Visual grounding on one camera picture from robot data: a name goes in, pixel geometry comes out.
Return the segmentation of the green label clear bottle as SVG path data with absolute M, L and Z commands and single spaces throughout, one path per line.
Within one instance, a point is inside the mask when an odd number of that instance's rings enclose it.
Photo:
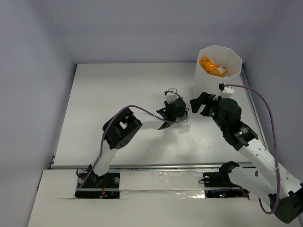
M 191 121 L 188 114 L 178 118 L 178 131 L 179 133 L 187 133 L 191 128 Z

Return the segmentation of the orange juice bottle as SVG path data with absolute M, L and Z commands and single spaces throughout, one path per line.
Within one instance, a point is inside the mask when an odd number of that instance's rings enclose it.
M 228 72 L 228 69 L 225 65 L 221 64 L 216 69 L 210 72 L 210 75 L 224 77 Z
M 216 64 L 208 56 L 202 57 L 198 63 L 208 74 L 217 68 Z

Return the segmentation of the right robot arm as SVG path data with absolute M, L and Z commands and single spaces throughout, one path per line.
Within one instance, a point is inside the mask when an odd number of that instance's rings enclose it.
M 245 170 L 229 161 L 221 165 L 210 182 L 235 184 L 245 188 L 264 201 L 283 223 L 289 224 L 303 212 L 303 183 L 275 161 L 272 154 L 258 139 L 251 127 L 241 121 L 242 109 L 231 98 L 222 98 L 203 92 L 190 100 L 191 110 L 209 116 L 216 123 L 225 141 L 255 167 L 256 172 Z

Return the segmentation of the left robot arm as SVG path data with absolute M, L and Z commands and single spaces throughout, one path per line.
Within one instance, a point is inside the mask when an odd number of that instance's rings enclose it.
M 187 116 L 187 106 L 182 98 L 164 102 L 165 107 L 156 111 L 159 116 L 137 105 L 128 105 L 116 113 L 103 126 L 100 152 L 94 163 L 87 169 L 88 180 L 99 187 L 105 181 L 105 175 L 117 151 L 125 147 L 140 129 L 163 130 L 178 123 Z

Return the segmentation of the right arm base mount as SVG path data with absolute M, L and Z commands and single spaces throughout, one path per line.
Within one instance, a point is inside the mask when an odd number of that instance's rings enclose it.
M 249 198 L 249 191 L 230 181 L 229 173 L 240 165 L 234 161 L 224 163 L 218 172 L 203 173 L 199 181 L 205 187 L 206 198 Z

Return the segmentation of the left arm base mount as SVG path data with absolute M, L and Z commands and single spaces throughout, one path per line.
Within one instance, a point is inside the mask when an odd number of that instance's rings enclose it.
M 84 182 L 89 170 L 77 169 L 77 186 L 75 197 L 78 199 L 119 199 L 120 173 L 108 172 L 97 176 L 92 172 Z

